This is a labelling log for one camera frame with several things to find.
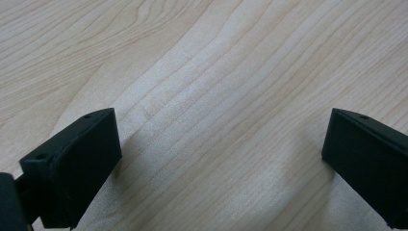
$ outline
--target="small hole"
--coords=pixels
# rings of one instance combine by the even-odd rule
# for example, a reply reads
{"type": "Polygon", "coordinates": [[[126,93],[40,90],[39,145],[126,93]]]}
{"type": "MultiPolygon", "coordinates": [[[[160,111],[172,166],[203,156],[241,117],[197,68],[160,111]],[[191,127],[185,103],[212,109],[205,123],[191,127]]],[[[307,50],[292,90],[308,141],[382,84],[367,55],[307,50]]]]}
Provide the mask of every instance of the small hole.
{"type": "Polygon", "coordinates": [[[45,159],[47,157],[48,157],[47,153],[41,153],[41,154],[37,155],[36,159],[37,160],[43,160],[43,159],[45,159]]]}

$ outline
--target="wooden surface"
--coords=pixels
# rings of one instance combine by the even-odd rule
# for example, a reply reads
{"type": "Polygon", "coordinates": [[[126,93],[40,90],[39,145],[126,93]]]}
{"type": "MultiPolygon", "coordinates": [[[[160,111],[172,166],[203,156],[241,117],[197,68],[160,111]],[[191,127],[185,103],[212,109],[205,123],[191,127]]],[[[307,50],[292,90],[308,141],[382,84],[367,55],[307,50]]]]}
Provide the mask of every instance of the wooden surface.
{"type": "Polygon", "coordinates": [[[320,151],[333,107],[408,133],[408,1],[0,0],[1,171],[108,107],[77,230],[389,230],[320,151]]]}

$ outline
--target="table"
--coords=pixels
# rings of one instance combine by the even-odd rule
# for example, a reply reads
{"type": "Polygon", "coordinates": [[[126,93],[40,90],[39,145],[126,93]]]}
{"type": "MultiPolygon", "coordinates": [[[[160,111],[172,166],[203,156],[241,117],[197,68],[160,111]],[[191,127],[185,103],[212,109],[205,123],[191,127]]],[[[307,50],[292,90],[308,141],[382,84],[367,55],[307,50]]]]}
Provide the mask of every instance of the table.
{"type": "Polygon", "coordinates": [[[320,152],[332,108],[408,133],[408,1],[1,0],[0,18],[1,171],[115,108],[123,159],[76,230],[389,230],[320,152]]]}

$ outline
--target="wood grain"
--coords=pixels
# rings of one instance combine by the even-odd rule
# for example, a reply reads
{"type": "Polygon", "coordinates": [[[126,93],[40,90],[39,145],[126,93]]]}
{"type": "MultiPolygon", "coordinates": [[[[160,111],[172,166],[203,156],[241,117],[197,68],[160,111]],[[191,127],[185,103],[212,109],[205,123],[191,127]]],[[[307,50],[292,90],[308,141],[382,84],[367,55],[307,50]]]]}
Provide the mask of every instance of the wood grain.
{"type": "Polygon", "coordinates": [[[334,107],[408,133],[408,1],[0,0],[0,170],[107,107],[77,230],[389,230],[320,151],[334,107]]]}

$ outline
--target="black clamp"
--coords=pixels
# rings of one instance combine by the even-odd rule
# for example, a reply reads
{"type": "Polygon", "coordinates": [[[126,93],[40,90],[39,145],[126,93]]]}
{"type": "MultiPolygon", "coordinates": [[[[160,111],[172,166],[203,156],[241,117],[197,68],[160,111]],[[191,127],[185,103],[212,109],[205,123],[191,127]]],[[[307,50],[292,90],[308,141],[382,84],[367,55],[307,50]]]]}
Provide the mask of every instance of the black clamp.
{"type": "Polygon", "coordinates": [[[76,227],[121,159],[115,110],[84,115],[20,160],[15,181],[0,173],[0,230],[76,227]]]}
{"type": "Polygon", "coordinates": [[[391,228],[408,228],[408,137],[366,116],[333,109],[322,159],[391,228]]]}

